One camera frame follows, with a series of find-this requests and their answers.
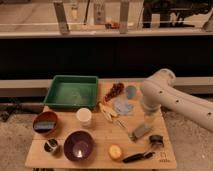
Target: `small cup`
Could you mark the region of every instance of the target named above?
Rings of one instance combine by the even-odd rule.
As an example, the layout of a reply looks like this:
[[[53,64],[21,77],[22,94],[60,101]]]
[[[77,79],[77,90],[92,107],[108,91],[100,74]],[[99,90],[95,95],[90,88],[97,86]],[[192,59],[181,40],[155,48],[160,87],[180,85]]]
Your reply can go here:
[[[92,112],[87,108],[81,108],[76,113],[77,119],[80,121],[81,125],[84,127],[89,127],[92,120]]]
[[[56,152],[59,150],[57,140],[55,139],[47,140],[44,144],[44,150],[52,155],[56,154]]]
[[[125,88],[125,94],[126,94],[126,97],[128,99],[133,99],[136,95],[136,87],[135,86],[132,86],[132,85],[129,85]]]

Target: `white cup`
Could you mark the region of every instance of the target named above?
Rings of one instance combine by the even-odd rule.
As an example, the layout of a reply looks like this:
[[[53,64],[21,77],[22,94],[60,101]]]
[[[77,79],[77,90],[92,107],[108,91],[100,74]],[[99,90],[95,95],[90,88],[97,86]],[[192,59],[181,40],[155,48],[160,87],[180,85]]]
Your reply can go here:
[[[87,108],[81,108],[77,111],[76,117],[82,126],[89,127],[92,120],[92,112]]]

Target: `black handle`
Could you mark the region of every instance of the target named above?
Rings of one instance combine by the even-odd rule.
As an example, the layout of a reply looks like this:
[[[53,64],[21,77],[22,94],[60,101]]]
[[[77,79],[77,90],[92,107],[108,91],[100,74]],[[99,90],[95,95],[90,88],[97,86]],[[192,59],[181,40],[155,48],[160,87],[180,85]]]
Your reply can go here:
[[[129,156],[129,157],[123,159],[123,162],[129,163],[129,162],[141,160],[142,158],[144,158],[144,153],[137,153],[137,154],[134,154],[132,156]]]
[[[134,154],[132,156],[129,156],[125,159],[123,159],[124,163],[130,163],[133,161],[137,161],[137,160],[141,160],[141,159],[149,159],[150,157],[152,157],[154,154],[154,152],[150,152],[150,153],[137,153]]]

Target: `green plastic tray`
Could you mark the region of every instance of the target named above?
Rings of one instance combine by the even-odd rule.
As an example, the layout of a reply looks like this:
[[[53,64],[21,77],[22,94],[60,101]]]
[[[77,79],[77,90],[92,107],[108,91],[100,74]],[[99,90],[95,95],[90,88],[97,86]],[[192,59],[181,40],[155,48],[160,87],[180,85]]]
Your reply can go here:
[[[44,104],[50,108],[93,109],[96,106],[98,77],[56,75]]]

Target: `purple bowl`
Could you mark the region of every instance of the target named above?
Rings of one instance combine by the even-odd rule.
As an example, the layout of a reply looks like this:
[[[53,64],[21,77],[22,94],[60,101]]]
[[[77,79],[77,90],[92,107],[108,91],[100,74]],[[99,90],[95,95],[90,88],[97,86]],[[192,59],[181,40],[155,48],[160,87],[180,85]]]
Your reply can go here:
[[[71,161],[81,161],[89,157],[93,150],[94,141],[85,131],[70,134],[64,143],[64,154]]]

